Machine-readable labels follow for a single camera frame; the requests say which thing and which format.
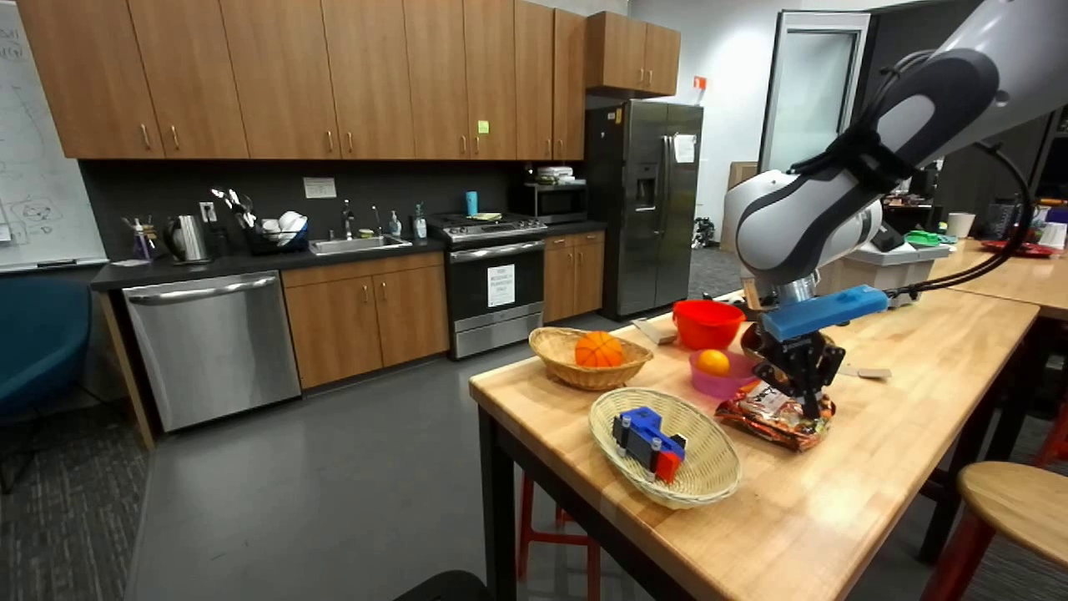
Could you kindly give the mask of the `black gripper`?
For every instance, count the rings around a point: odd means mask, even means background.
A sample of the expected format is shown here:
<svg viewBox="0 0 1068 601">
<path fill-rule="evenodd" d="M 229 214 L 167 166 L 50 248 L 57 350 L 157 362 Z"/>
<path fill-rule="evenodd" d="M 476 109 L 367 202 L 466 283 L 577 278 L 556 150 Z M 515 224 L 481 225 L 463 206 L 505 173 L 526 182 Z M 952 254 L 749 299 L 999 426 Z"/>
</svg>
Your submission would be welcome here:
<svg viewBox="0 0 1068 601">
<path fill-rule="evenodd" d="M 825 332 L 777 340 L 762 322 L 741 332 L 741 346 L 753 357 L 753 376 L 802 397 L 802 431 L 820 435 L 833 418 L 833 400 L 825 388 L 833 379 L 843 350 Z"/>
</svg>

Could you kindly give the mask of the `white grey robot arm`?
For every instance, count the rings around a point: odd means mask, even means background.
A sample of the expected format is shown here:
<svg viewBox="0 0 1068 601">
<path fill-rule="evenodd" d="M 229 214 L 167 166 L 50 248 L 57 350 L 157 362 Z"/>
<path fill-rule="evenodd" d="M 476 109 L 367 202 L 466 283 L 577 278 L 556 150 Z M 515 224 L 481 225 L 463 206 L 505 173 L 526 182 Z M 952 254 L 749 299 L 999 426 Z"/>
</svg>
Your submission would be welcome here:
<svg viewBox="0 0 1068 601">
<path fill-rule="evenodd" d="M 843 357 L 825 327 L 887 308 L 874 288 L 818 298 L 815 269 L 870 240 L 878 199 L 930 161 L 1066 106 L 1066 61 L 1068 0 L 981 0 L 818 156 L 726 192 L 724 243 L 758 291 L 762 376 L 802 402 L 803 431 Z"/>
</svg>

